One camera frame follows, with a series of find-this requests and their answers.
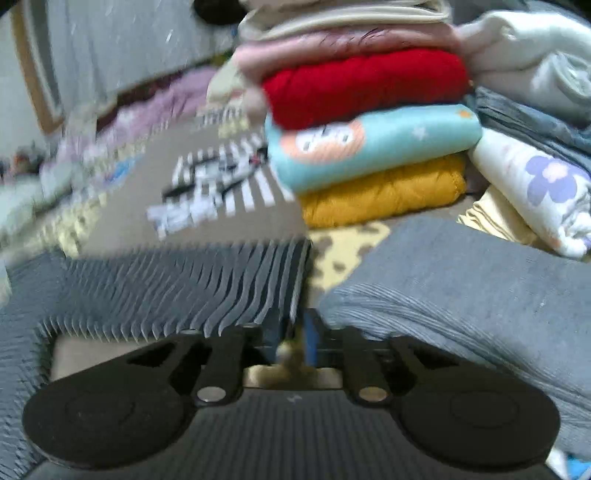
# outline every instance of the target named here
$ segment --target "red sweater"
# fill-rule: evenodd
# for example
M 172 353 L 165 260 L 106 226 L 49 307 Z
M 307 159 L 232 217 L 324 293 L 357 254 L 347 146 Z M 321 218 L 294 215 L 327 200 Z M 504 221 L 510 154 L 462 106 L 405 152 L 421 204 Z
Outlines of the red sweater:
M 457 55 L 411 48 L 282 70 L 262 87 L 275 123 L 292 130 L 397 105 L 457 102 L 469 78 Z

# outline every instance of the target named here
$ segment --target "striped fabric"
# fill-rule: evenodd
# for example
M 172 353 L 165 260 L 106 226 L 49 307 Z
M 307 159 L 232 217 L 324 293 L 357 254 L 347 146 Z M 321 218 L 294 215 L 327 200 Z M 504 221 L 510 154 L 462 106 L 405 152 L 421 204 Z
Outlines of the striped fabric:
M 164 238 L 204 220 L 232 217 L 240 211 L 251 212 L 279 202 L 294 202 L 294 195 L 281 185 L 268 165 L 248 167 L 248 159 L 263 146 L 265 137 L 261 128 L 217 148 L 199 149 L 179 157 L 171 179 L 172 187 L 191 184 L 195 187 L 178 197 L 168 198 L 164 205 L 148 208 L 148 218 L 155 223 L 158 236 Z M 219 157 L 219 161 L 204 162 L 214 156 Z M 217 180 L 208 180 L 213 176 L 208 169 L 217 172 L 225 164 L 238 167 Z
M 229 121 L 243 118 L 242 110 L 234 106 L 225 106 L 205 112 L 198 112 L 194 123 L 194 129 L 200 130 L 208 125 L 222 125 Z
M 41 461 L 22 431 L 27 400 L 49 382 L 57 335 L 161 339 L 295 319 L 310 241 L 254 242 L 71 260 L 46 253 L 8 269 L 0 309 L 0 480 Z

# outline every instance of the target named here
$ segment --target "beige fabric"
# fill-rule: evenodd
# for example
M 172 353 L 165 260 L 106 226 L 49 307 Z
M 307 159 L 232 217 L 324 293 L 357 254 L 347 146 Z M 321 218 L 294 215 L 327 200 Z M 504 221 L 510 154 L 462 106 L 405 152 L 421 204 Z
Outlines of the beige fabric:
M 249 87 L 242 98 L 242 109 L 251 125 L 262 125 L 269 112 L 265 91 L 260 87 Z
M 289 35 L 335 27 L 367 24 L 437 23 L 450 20 L 446 0 L 323 0 L 279 11 L 260 8 L 248 12 L 238 25 L 243 41 L 274 40 Z
M 228 60 L 213 76 L 207 87 L 207 102 L 225 104 L 233 96 L 244 93 L 249 82 L 238 70 L 235 63 Z
M 480 200 L 474 202 L 464 215 L 458 217 L 457 221 L 509 242 L 523 245 L 539 242 L 538 236 L 525 223 L 509 200 L 492 185 Z

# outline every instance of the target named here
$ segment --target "gray fabric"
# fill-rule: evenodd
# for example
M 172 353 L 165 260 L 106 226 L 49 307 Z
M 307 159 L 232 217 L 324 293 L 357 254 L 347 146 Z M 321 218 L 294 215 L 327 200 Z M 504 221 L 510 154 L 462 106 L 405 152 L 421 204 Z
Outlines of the gray fabric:
M 319 311 L 331 326 L 413 335 L 514 373 L 556 403 L 557 447 L 591 459 L 590 275 L 586 264 L 414 218 L 327 293 Z
M 184 329 L 294 319 L 310 242 L 144 251 L 107 260 L 44 254 L 8 271 L 0 309 L 0 480 L 23 477 L 41 456 L 21 415 L 49 382 L 56 336 L 150 340 Z
M 478 87 L 467 96 L 483 127 L 517 138 L 591 174 L 591 126 L 573 127 L 534 108 L 509 100 L 487 88 Z
M 231 27 L 195 18 L 192 3 L 47 1 L 53 70 L 64 110 L 232 48 Z

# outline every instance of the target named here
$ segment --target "cartoon face print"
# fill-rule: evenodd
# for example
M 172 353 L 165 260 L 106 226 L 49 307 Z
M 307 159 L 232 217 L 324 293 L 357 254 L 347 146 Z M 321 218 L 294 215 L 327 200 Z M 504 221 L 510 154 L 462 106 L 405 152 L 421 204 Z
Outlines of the cartoon face print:
M 301 163 L 332 163 L 355 155 L 365 143 L 361 122 L 329 124 L 281 137 L 281 147 L 287 155 Z

